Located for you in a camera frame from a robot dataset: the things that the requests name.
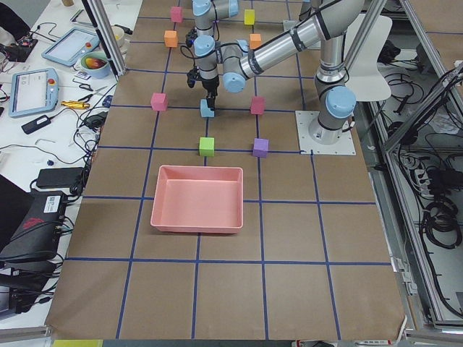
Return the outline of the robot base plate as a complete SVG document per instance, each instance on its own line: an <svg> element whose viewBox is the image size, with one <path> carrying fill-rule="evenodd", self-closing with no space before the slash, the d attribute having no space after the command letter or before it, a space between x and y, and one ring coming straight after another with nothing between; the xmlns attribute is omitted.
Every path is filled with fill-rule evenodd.
<svg viewBox="0 0 463 347"><path fill-rule="evenodd" d="M348 119L334 131L318 123L318 111L295 111L300 153L304 155L356 155Z"/></svg>

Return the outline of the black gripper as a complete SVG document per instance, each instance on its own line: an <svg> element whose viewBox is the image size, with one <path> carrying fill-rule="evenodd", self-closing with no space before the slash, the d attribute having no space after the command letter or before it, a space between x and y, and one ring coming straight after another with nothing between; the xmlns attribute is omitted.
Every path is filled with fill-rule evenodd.
<svg viewBox="0 0 463 347"><path fill-rule="evenodd" d="M212 36L201 35L195 39L195 58L202 85L207 90L207 106L215 111L219 79L216 42Z"/></svg>

